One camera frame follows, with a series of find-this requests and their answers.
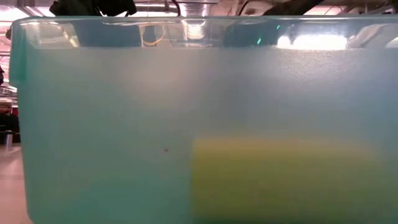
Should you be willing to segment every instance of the translucent plastic bin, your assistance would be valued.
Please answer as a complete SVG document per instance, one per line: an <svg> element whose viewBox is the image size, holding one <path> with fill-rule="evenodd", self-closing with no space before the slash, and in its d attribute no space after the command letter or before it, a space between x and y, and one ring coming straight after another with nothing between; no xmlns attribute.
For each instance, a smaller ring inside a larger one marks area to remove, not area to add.
<svg viewBox="0 0 398 224"><path fill-rule="evenodd" d="M397 223L398 17L13 23L35 224Z"/></svg>

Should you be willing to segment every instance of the yellow sponge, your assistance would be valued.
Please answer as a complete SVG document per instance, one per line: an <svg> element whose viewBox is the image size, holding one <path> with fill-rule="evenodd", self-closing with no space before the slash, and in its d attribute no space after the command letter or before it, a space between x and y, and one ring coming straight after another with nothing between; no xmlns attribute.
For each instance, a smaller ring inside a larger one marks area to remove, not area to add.
<svg viewBox="0 0 398 224"><path fill-rule="evenodd" d="M193 148L193 207L205 220L377 223L396 212L394 177L362 146L219 138Z"/></svg>

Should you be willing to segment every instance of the floor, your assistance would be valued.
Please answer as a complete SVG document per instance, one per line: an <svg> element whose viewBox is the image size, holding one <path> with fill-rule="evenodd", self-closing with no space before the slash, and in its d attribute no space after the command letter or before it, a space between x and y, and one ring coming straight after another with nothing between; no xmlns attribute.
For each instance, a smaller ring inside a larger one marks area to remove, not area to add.
<svg viewBox="0 0 398 224"><path fill-rule="evenodd" d="M24 171L18 145L5 155L0 147L0 223L32 224L26 213Z"/></svg>

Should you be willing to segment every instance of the plastic container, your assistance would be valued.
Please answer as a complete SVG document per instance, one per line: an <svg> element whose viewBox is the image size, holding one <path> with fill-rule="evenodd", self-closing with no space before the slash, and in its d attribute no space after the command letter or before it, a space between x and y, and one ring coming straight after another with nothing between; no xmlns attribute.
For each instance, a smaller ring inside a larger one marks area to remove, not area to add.
<svg viewBox="0 0 398 224"><path fill-rule="evenodd" d="M397 223L398 17L13 23L28 213Z"/></svg>

